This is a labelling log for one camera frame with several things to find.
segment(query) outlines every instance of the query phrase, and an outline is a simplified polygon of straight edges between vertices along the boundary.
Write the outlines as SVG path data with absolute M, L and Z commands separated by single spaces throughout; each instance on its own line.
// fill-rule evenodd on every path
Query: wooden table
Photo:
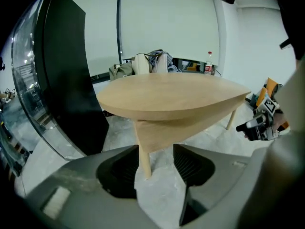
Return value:
M 97 99 L 108 112 L 130 118 L 139 145 L 140 163 L 151 176 L 149 153 L 181 142 L 235 111 L 250 91 L 210 75 L 151 73 L 111 82 Z

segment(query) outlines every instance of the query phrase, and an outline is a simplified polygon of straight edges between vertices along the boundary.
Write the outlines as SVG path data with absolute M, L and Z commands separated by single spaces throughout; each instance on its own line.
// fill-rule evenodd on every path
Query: gray floor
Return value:
M 253 141 L 244 138 L 242 133 L 236 132 L 237 125 L 252 118 L 252 111 L 245 103 L 240 106 L 235 115 L 232 127 L 226 130 L 228 115 L 208 129 L 186 139 L 183 144 L 198 148 L 213 150 L 227 154 L 251 156 L 260 147 L 269 146 L 270 142 Z M 135 133 L 131 120 L 118 116 L 107 118 L 110 128 L 104 143 L 103 152 L 107 150 L 136 144 Z M 16 179 L 16 192 L 24 197 L 46 177 L 66 164 L 67 161 L 54 153 L 43 141 L 39 142 L 30 155 L 22 174 Z

